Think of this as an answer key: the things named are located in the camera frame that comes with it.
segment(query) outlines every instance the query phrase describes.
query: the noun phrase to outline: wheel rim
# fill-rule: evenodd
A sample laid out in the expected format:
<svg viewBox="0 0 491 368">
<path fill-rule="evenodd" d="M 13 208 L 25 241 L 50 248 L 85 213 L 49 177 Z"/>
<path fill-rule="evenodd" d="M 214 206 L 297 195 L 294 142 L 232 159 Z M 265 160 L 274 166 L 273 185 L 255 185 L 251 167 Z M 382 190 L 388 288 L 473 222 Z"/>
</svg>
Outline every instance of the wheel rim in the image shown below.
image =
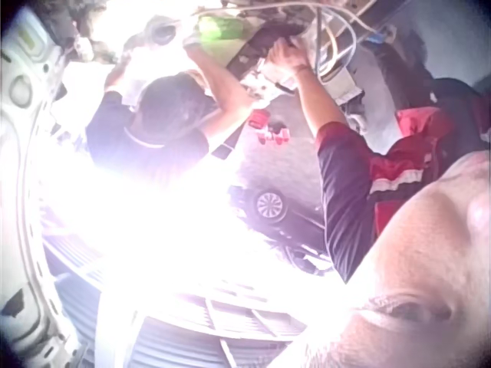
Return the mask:
<svg viewBox="0 0 491 368">
<path fill-rule="evenodd" d="M 264 193 L 258 197 L 256 208 L 262 217 L 273 219 L 281 215 L 283 201 L 281 197 L 275 193 Z"/>
</svg>

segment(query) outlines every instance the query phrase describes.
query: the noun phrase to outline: car wheel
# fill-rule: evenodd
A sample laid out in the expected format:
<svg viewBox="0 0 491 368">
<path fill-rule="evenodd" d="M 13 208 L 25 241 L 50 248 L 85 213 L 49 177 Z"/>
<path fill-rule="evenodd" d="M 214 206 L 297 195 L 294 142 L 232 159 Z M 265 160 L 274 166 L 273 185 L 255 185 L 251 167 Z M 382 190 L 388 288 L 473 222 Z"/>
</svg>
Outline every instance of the car wheel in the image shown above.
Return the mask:
<svg viewBox="0 0 491 368">
<path fill-rule="evenodd" d="M 287 202 L 278 190 L 266 189 L 254 195 L 253 209 L 256 217 L 270 224 L 283 220 L 287 212 Z"/>
</svg>

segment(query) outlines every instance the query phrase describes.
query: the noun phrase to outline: green container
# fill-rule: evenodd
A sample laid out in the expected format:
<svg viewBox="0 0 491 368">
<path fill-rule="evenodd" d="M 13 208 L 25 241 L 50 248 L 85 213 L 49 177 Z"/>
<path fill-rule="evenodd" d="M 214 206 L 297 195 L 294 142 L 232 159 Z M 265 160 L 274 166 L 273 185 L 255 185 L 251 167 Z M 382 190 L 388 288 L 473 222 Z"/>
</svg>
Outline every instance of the green container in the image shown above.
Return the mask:
<svg viewBox="0 0 491 368">
<path fill-rule="evenodd" d="M 237 18 L 202 17 L 198 26 L 202 41 L 236 40 L 244 34 L 244 23 Z"/>
</svg>

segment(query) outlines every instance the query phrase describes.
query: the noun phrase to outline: mechanic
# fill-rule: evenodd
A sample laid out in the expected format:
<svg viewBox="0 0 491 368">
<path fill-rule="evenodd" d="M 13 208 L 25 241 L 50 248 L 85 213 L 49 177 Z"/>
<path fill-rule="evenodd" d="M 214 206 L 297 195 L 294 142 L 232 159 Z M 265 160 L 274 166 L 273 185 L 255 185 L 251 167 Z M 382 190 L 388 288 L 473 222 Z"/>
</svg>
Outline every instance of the mechanic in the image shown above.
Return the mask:
<svg viewBox="0 0 491 368">
<path fill-rule="evenodd" d="M 431 106 L 420 84 L 413 90 L 421 95 L 407 94 L 410 109 L 397 114 L 403 132 L 409 119 L 410 134 L 387 155 L 373 153 L 348 128 L 297 46 L 280 41 L 269 59 L 298 82 L 317 137 L 328 250 L 349 282 L 340 305 L 319 316 L 271 368 L 481 364 L 491 342 L 489 147 L 456 134 L 462 122 Z M 390 46 L 368 47 L 379 63 L 400 67 L 390 77 L 407 73 L 403 81 L 410 83 Z"/>
<path fill-rule="evenodd" d="M 249 117 L 252 98 L 202 49 L 196 33 L 184 38 L 183 45 L 216 103 L 193 77 L 181 73 L 150 83 L 136 113 L 131 112 L 122 104 L 129 51 L 107 76 L 101 105 L 86 129 L 96 165 L 165 185 L 217 148 Z"/>
<path fill-rule="evenodd" d="M 308 125 L 316 136 L 323 181 L 325 241 L 348 282 L 396 211 L 460 157 L 484 150 L 478 126 L 451 120 L 431 90 L 386 43 L 364 42 L 377 58 L 405 137 L 386 155 L 372 152 L 318 82 L 303 44 L 277 41 L 269 60 L 295 76 Z"/>
</svg>

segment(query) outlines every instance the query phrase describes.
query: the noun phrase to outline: raised arm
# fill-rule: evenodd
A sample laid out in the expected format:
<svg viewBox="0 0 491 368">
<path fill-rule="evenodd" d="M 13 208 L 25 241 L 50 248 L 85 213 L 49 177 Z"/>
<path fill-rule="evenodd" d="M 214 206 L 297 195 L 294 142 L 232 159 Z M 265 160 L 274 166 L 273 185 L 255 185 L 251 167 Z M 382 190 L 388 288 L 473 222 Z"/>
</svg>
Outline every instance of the raised arm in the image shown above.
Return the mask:
<svg viewBox="0 0 491 368">
<path fill-rule="evenodd" d="M 312 134 L 317 136 L 327 123 L 347 123 L 339 106 L 312 71 L 305 46 L 299 40 L 293 42 L 295 46 L 290 46 L 280 38 L 270 50 L 268 59 L 297 80 L 302 109 Z"/>
<path fill-rule="evenodd" d="M 200 128 L 210 150 L 214 150 L 246 121 L 252 112 L 253 100 L 239 81 L 199 44 L 187 46 L 186 52 L 196 63 L 219 106 L 216 112 L 206 117 Z"/>
</svg>

